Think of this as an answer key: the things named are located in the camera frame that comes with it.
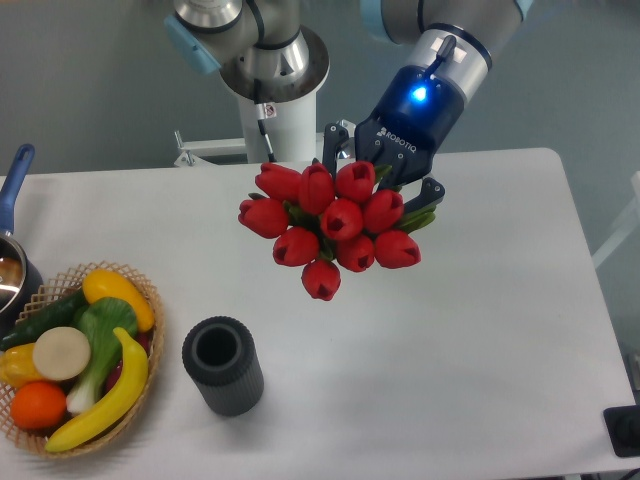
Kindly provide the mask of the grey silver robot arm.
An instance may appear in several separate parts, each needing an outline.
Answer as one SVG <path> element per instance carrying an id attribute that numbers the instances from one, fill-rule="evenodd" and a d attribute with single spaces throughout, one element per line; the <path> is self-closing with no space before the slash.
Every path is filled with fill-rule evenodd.
<path id="1" fill-rule="evenodd" d="M 236 96 L 251 163 L 308 160 L 334 170 L 350 150 L 387 165 L 385 188 L 413 182 L 407 212 L 433 207 L 443 187 L 434 155 L 524 22 L 527 1 L 364 1 L 371 34 L 408 45 L 405 64 L 369 116 L 354 128 L 316 128 L 316 94 L 329 72 L 322 39 L 300 20 L 296 1 L 178 1 L 164 22 L 174 48 L 197 72 L 219 73 Z"/>

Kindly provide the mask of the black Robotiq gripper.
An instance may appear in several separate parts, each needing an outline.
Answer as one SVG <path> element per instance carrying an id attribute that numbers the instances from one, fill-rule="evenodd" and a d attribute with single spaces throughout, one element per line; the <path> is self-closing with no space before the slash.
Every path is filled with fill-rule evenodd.
<path id="1" fill-rule="evenodd" d="M 412 183 L 431 172 L 436 151 L 463 110 L 464 99 L 456 88 L 424 68 L 405 66 L 364 121 L 325 126 L 322 164 L 335 177 L 339 159 L 356 157 L 391 167 L 383 188 Z M 444 186 L 425 176 L 419 194 L 404 204 L 404 213 L 435 207 L 444 195 Z"/>

